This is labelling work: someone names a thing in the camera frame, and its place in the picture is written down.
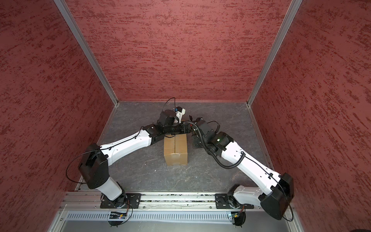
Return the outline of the brown cardboard express box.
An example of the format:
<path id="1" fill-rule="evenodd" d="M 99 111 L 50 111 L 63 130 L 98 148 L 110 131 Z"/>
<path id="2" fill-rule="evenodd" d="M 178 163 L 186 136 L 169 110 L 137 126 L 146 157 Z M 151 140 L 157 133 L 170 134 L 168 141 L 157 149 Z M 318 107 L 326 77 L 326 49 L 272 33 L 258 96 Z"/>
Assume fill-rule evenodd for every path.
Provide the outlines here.
<path id="1" fill-rule="evenodd" d="M 186 134 L 178 134 L 164 138 L 164 158 L 168 166 L 188 164 Z"/>

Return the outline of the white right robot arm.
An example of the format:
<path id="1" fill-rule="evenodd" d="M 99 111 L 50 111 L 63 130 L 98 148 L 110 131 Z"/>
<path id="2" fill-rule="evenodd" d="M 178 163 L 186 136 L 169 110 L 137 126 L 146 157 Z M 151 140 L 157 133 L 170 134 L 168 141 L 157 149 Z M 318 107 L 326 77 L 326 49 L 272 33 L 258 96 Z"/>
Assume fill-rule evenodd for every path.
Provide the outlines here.
<path id="1" fill-rule="evenodd" d="M 271 217 L 281 220 L 291 210 L 294 198 L 294 179 L 280 174 L 248 154 L 231 136 L 215 133 L 207 122 L 198 118 L 188 123 L 197 136 L 197 143 L 224 169 L 238 168 L 258 187 L 252 191 L 242 185 L 231 189 L 231 200 L 240 205 L 261 207 Z"/>

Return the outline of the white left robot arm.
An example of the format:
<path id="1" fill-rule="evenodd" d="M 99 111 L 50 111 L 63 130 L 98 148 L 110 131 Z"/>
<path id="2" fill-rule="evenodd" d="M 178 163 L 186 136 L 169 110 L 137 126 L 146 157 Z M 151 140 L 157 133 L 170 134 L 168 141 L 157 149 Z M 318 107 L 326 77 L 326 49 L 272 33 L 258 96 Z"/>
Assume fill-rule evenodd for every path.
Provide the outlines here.
<path id="1" fill-rule="evenodd" d="M 190 126 L 181 122 L 185 113 L 185 109 L 181 107 L 165 110 L 160 113 L 157 123 L 141 127 L 133 135 L 101 146 L 91 144 L 78 165 L 78 170 L 88 188 L 99 190 L 103 203 L 109 207 L 126 206 L 128 204 L 126 193 L 110 177 L 109 166 L 134 151 L 154 145 L 166 136 L 190 133 Z"/>

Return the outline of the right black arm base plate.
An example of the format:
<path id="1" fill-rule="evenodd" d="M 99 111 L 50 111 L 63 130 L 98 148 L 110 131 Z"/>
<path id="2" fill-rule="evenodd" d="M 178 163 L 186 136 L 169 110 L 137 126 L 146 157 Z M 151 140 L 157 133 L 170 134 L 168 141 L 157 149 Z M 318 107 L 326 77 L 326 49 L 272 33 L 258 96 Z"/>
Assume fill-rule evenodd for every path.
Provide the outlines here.
<path id="1" fill-rule="evenodd" d="M 239 203 L 231 194 L 216 193 L 215 205 L 217 209 L 254 209 L 255 207 L 250 204 Z"/>

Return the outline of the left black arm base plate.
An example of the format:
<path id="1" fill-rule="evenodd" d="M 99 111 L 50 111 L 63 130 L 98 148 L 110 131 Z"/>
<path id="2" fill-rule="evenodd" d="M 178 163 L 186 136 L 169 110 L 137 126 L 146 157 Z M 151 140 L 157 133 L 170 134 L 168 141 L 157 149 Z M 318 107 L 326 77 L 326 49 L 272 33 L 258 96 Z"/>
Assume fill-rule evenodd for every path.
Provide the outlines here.
<path id="1" fill-rule="evenodd" d="M 100 208 L 101 209 L 137 209 L 140 204 L 142 194 L 140 193 L 123 193 L 117 199 L 110 200 L 103 193 L 101 194 Z"/>

